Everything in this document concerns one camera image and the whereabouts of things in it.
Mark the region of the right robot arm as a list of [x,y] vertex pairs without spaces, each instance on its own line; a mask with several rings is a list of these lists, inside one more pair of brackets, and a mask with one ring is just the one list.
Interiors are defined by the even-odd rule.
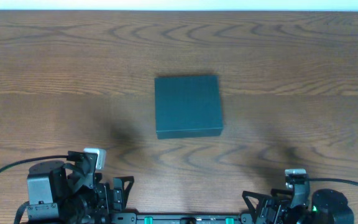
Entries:
[[270,195],[244,191],[248,211],[240,223],[260,224],[354,224],[354,213],[341,192],[319,189],[308,199],[309,190],[272,189]]

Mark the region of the black gift box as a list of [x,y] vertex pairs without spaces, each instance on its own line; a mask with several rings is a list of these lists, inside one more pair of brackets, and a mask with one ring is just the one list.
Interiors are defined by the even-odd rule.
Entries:
[[211,137],[222,133],[218,76],[158,77],[154,83],[158,139]]

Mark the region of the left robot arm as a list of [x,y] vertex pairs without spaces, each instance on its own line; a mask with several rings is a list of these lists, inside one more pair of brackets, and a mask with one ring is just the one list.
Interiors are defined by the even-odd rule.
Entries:
[[133,176],[102,183],[95,161],[74,164],[41,162],[29,169],[29,200],[16,212],[14,223],[27,212],[28,223],[111,223],[112,214],[126,208]]

